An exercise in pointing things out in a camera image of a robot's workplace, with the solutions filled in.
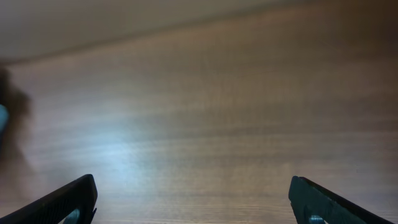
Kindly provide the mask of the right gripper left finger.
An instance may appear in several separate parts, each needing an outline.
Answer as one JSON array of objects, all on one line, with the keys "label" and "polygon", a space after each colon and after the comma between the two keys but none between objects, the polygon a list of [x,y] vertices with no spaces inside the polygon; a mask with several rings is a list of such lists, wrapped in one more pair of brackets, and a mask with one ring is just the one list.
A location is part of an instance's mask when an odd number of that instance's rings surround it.
[{"label": "right gripper left finger", "polygon": [[98,191],[86,174],[50,194],[1,218],[1,224],[90,224],[96,213]]}]

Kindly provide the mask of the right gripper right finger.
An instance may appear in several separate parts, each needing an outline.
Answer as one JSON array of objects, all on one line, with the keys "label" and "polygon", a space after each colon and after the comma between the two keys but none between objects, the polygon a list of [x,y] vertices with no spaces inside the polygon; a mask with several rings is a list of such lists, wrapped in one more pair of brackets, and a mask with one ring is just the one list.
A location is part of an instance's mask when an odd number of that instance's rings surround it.
[{"label": "right gripper right finger", "polygon": [[289,200],[298,224],[392,224],[305,177],[292,177]]}]

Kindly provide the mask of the black branded t-shirt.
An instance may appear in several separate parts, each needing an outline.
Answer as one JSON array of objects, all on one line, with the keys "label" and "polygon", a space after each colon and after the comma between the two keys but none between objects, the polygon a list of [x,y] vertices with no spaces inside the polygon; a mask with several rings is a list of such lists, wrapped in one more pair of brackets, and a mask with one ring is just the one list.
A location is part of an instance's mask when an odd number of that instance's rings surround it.
[{"label": "black branded t-shirt", "polygon": [[1,67],[1,162],[21,157],[30,116],[30,98],[12,80],[9,70]]}]

